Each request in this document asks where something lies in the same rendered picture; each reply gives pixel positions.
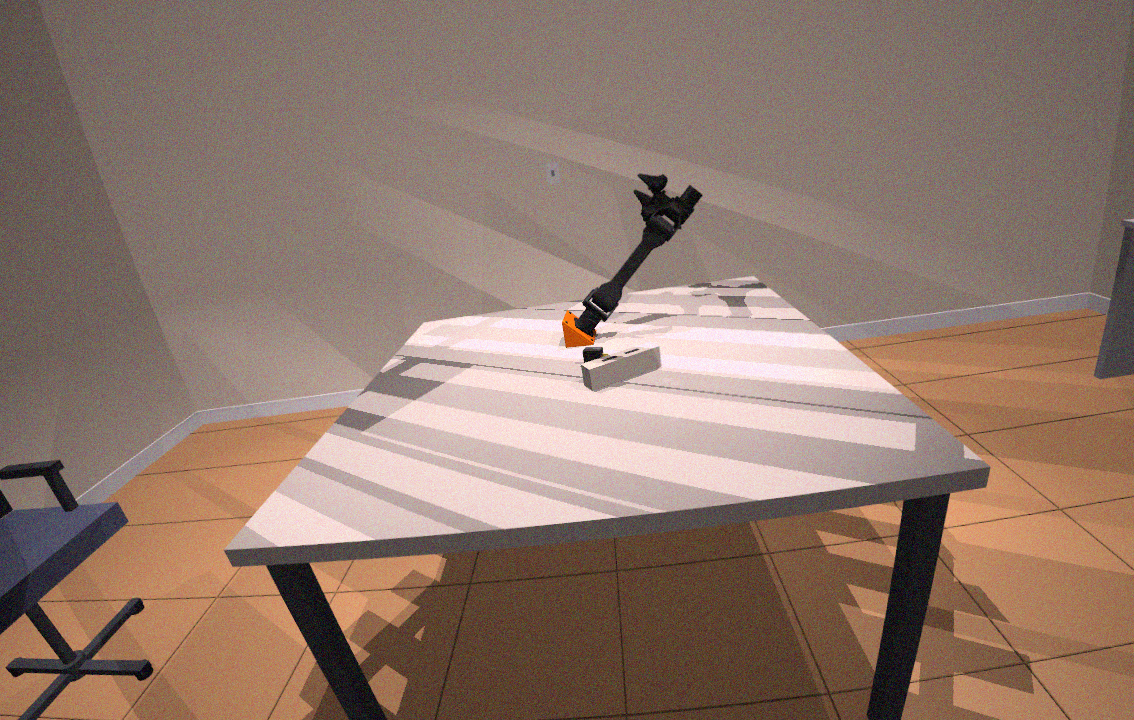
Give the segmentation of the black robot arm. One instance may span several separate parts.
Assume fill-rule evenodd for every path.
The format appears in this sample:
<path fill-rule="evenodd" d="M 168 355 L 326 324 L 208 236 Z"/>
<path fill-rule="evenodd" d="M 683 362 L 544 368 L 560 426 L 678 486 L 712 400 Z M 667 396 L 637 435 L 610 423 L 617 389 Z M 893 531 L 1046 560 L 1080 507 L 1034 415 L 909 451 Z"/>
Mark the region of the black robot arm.
<path fill-rule="evenodd" d="M 689 186 L 687 190 L 682 193 L 682 197 L 676 196 L 675 200 L 669 200 L 666 207 L 660 205 L 658 200 L 653 200 L 653 204 L 641 210 L 641 217 L 643 217 L 643 222 L 645 222 L 645 228 L 643 229 L 643 242 L 640 242 L 634 254 L 631 255 L 621 268 L 619 272 L 613 276 L 612 281 L 602 283 L 602 286 L 596 287 L 595 290 L 587 293 L 586 299 L 582 302 L 586 310 L 581 314 L 579 317 L 573 316 L 573 322 L 575 327 L 579 328 L 579 331 L 584 331 L 586 334 L 593 337 L 594 328 L 599 322 L 606 322 L 606 320 L 611 316 L 613 310 L 619 305 L 618 302 L 623 297 L 623 287 L 628 282 L 632 276 L 637 272 L 638 266 L 645 259 L 648 259 L 649 252 L 651 249 L 657 249 L 665 242 L 671 240 L 671 237 L 682 229 L 683 222 L 686 222 L 689 218 L 692 211 L 695 211 L 695 205 L 699 204 L 703 193 L 694 190 Z M 665 215 L 675 222 L 671 225 L 662 217 Z M 675 229 L 675 231 L 672 231 Z M 590 299 L 593 299 L 591 304 Z M 595 306 L 595 305 L 598 306 Z M 599 310 L 600 307 L 600 310 Z M 603 311 L 604 313 L 603 313 Z M 608 311 L 611 311 L 608 315 Z"/>

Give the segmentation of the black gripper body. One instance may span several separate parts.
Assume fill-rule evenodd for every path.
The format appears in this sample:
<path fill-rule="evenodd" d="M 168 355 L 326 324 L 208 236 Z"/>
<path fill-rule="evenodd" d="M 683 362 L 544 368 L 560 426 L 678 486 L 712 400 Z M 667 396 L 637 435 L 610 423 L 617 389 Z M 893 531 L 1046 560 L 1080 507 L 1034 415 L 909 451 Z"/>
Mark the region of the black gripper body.
<path fill-rule="evenodd" d="M 662 205 L 663 207 L 666 207 L 667 202 L 669 202 L 669 197 L 666 196 L 666 190 L 663 190 L 663 188 L 666 187 L 666 183 L 667 183 L 667 177 L 663 176 L 663 173 L 662 176 L 657 178 L 657 181 L 651 183 L 651 193 L 654 193 L 653 200 L 658 200 L 660 202 L 660 205 Z M 653 204 L 653 200 L 649 202 L 646 207 Z"/>

